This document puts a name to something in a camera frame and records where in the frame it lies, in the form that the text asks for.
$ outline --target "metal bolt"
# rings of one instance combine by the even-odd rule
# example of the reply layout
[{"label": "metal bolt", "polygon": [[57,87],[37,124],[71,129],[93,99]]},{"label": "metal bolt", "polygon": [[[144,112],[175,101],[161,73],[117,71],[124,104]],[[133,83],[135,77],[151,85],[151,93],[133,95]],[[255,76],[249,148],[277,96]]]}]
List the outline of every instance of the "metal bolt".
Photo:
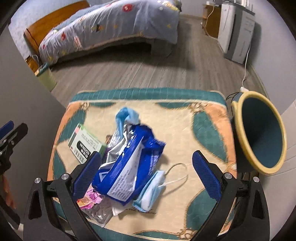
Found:
[{"label": "metal bolt", "polygon": [[35,183],[39,183],[39,182],[41,182],[41,178],[40,178],[40,177],[36,178],[34,182],[35,182]]},{"label": "metal bolt", "polygon": [[225,176],[226,179],[231,179],[232,178],[232,175],[229,172],[225,173],[224,176]]},{"label": "metal bolt", "polygon": [[63,175],[61,176],[61,178],[62,178],[63,180],[67,180],[67,179],[69,178],[69,174],[68,174],[68,173],[65,173],[65,174],[63,174]]},{"label": "metal bolt", "polygon": [[258,183],[260,179],[258,177],[253,177],[254,182]]}]

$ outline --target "trash can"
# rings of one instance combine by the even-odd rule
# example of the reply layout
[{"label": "trash can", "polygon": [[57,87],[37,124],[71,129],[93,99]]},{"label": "trash can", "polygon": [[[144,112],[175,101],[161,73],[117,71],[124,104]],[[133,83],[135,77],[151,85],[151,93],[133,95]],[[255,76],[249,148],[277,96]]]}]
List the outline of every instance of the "trash can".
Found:
[{"label": "trash can", "polygon": [[36,77],[45,86],[46,89],[52,91],[57,84],[55,77],[49,69],[48,63],[43,64],[35,72]]},{"label": "trash can", "polygon": [[237,171],[277,172],[286,158],[286,131],[275,106],[255,91],[240,92],[231,103]]}]

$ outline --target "green and white box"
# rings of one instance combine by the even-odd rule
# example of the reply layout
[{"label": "green and white box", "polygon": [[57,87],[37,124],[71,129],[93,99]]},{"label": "green and white box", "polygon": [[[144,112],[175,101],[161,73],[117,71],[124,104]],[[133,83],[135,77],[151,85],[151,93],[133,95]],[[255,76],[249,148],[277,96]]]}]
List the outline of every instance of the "green and white box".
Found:
[{"label": "green and white box", "polygon": [[76,126],[68,146],[81,164],[85,163],[94,151],[97,151],[103,157],[106,150],[106,146],[87,132],[82,124]]}]

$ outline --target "wooden headboard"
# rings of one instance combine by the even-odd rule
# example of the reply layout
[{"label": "wooden headboard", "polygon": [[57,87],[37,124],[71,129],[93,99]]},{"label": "wooden headboard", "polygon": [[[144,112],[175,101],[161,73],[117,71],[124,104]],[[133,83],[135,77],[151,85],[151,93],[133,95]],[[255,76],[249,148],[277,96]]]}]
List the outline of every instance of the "wooden headboard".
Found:
[{"label": "wooden headboard", "polygon": [[87,1],[80,1],[60,8],[33,23],[24,31],[24,37],[39,55],[39,45],[51,29],[71,17],[78,10],[89,7]]}]

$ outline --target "blue face mask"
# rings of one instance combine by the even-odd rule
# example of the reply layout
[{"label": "blue face mask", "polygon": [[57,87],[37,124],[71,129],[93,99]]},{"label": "blue face mask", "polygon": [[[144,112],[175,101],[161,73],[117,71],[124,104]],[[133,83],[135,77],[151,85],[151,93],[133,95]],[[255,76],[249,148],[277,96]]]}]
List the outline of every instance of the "blue face mask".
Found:
[{"label": "blue face mask", "polygon": [[165,176],[174,166],[177,165],[183,165],[187,171],[187,166],[184,163],[176,163],[172,165],[166,172],[157,170],[146,183],[137,200],[133,201],[133,206],[141,212],[150,211],[155,200],[158,198],[159,194],[165,188],[166,185],[187,178],[188,174],[185,177],[165,183]]}]

